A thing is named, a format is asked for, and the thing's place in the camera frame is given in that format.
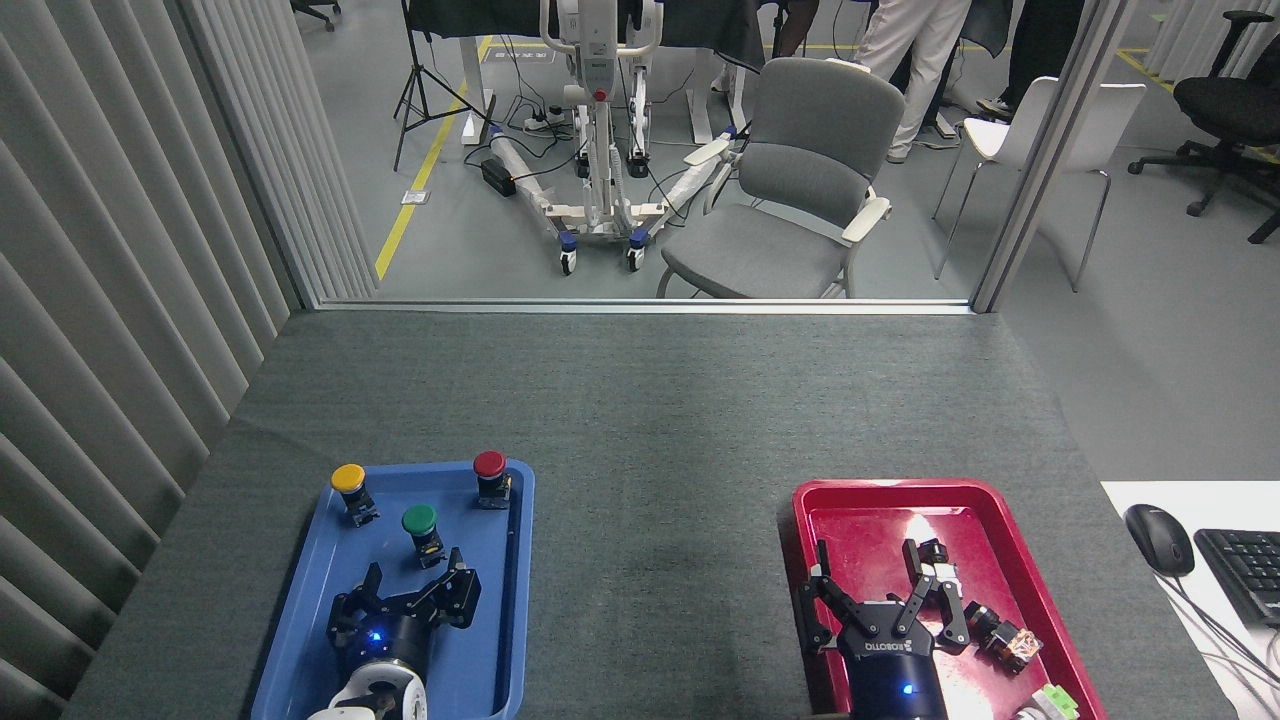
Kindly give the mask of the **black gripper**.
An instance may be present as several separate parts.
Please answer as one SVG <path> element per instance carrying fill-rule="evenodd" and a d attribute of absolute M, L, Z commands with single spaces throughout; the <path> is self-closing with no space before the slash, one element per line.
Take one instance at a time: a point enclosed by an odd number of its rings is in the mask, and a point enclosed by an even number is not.
<path fill-rule="evenodd" d="M 844 657 L 851 719 L 946 719 L 933 660 L 934 637 L 918 619 L 937 594 L 943 628 L 938 642 L 957 652 L 970 642 L 963 614 L 957 566 L 940 541 L 904 541 L 902 557 L 913 583 L 905 603 L 859 603 L 831 577 L 826 539 L 815 544 L 817 564 L 796 589 L 801 648 L 817 656 L 832 647 L 835 633 L 817 618 L 820 601 L 841 623 L 837 648 Z"/>
<path fill-rule="evenodd" d="M 352 674 L 370 662 L 397 661 L 417 674 L 430 664 L 431 638 L 443 624 L 466 629 L 474 621 L 481 585 L 460 547 L 452 547 L 445 570 L 420 591 L 380 596 L 384 573 L 371 562 L 365 578 L 332 601 L 326 637 L 339 671 Z"/>

